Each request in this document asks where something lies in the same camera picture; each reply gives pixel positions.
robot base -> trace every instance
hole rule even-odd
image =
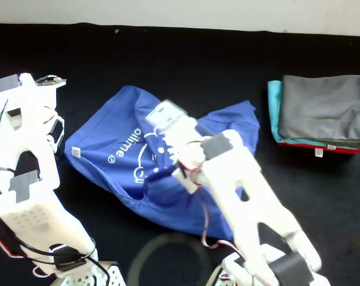
[[[111,261],[99,261],[110,274],[109,286],[126,286],[119,265]],[[71,276],[67,278],[57,278],[51,286],[105,286],[107,281],[106,275],[98,270],[98,275],[90,274],[84,276]]]

folded cloth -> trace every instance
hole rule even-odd
[[[330,146],[327,143],[314,141],[310,139],[284,139],[278,133],[278,121],[280,116],[280,106],[282,99],[282,81],[272,80],[268,82],[268,104],[269,104],[269,115],[270,115],[270,125],[271,133],[275,141],[279,145],[292,145],[295,147],[306,147],[306,148],[322,148],[326,151],[334,151],[337,153],[357,153],[360,149],[351,148],[351,147],[341,147]]]
[[[189,195],[171,176],[177,151],[145,121],[159,102],[142,89],[125,86],[66,141],[65,155],[81,174],[135,213],[176,231],[201,234],[206,203],[208,235],[230,240],[232,231],[208,190]],[[198,131],[207,135],[235,129],[254,153],[259,130],[254,110],[244,101],[213,111],[198,120]]]
[[[360,148],[360,76],[284,76],[278,133]]]

stack of folded fabric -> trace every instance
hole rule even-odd
[[[268,99],[278,144],[360,152],[360,76],[284,76],[268,83]]]

teal cloth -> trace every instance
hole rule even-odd
[[[271,133],[277,143],[288,144],[305,144],[317,147],[327,147],[326,143],[310,140],[310,139],[284,139],[278,134],[278,119],[280,118],[280,108],[282,100],[282,81],[272,80],[268,82],[268,99],[269,99],[269,115]],[[356,148],[341,147],[344,149],[355,150]]]

red wire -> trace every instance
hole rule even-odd
[[[0,247],[11,258],[24,258],[24,256],[21,256],[21,255],[18,255],[18,254],[13,254],[12,251],[1,241],[1,239],[0,239]]]

